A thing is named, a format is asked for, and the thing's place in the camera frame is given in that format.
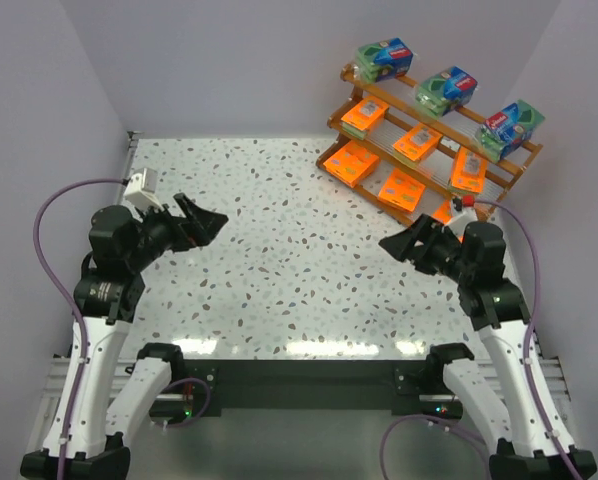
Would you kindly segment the orange sponge box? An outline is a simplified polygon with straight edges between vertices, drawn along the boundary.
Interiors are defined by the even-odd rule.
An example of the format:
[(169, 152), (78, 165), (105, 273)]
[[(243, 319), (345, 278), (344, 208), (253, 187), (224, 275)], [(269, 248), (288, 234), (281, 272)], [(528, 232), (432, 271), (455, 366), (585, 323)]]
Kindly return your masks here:
[(461, 147), (453, 160), (448, 188), (458, 194), (478, 195), (484, 190), (488, 161)]
[(432, 217), (446, 225), (452, 220), (452, 203), (449, 200), (444, 201), (432, 214)]
[(364, 97), (341, 118), (341, 127), (353, 137), (364, 140), (384, 119), (389, 104), (375, 97)]
[(430, 126), (419, 123), (393, 145), (393, 155), (404, 164), (417, 166), (436, 149), (442, 134)]

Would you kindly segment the green sponge pack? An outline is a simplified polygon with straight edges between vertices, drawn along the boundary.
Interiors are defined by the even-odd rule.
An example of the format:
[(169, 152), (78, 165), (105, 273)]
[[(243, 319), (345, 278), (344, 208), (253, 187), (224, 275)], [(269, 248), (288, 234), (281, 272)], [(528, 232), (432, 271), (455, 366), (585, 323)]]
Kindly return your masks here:
[(498, 163), (529, 141), (545, 116), (528, 102), (518, 99), (486, 118), (475, 134), (482, 154)]

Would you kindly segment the blue sponge pack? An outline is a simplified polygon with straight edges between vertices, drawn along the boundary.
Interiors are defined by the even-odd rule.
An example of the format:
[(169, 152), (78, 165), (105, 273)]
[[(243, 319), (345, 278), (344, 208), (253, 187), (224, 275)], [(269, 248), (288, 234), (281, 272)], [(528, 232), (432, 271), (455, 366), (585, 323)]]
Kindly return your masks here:
[(353, 75), (364, 83), (377, 83), (405, 76), (415, 53), (398, 37), (358, 47), (353, 60)]
[(414, 104), (423, 114), (440, 118), (465, 106), (478, 89), (478, 81), (457, 66), (427, 78), (414, 89)]

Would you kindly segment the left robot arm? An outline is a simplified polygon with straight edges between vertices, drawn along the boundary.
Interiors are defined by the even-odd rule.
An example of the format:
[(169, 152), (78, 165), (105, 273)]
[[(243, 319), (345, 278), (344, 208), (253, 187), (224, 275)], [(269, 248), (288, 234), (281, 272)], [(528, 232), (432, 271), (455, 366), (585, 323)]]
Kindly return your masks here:
[(145, 284), (143, 271), (164, 253), (209, 245), (225, 214), (204, 210), (185, 194), (182, 213), (165, 206), (112, 205), (91, 218), (90, 253), (72, 296), (72, 353), (54, 422), (42, 447), (26, 454), (26, 479), (124, 479), (130, 445), (156, 397), (185, 381), (179, 346), (152, 343), (138, 353), (129, 380), (111, 394), (120, 351)]

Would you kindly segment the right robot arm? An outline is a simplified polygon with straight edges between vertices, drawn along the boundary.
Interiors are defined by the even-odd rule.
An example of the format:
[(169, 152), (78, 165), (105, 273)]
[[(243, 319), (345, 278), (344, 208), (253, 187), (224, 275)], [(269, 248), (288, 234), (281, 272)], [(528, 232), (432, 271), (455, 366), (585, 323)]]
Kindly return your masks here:
[(530, 312), (521, 290), (504, 275), (502, 230), (473, 221), (455, 233), (428, 215), (380, 246), (395, 260), (458, 287), (460, 305), (485, 346), (499, 380), (494, 391), (463, 344), (439, 345), (427, 374), (459, 397), (488, 451), (492, 479), (589, 479), (593, 454), (576, 445), (555, 406), (540, 360), (526, 340)]

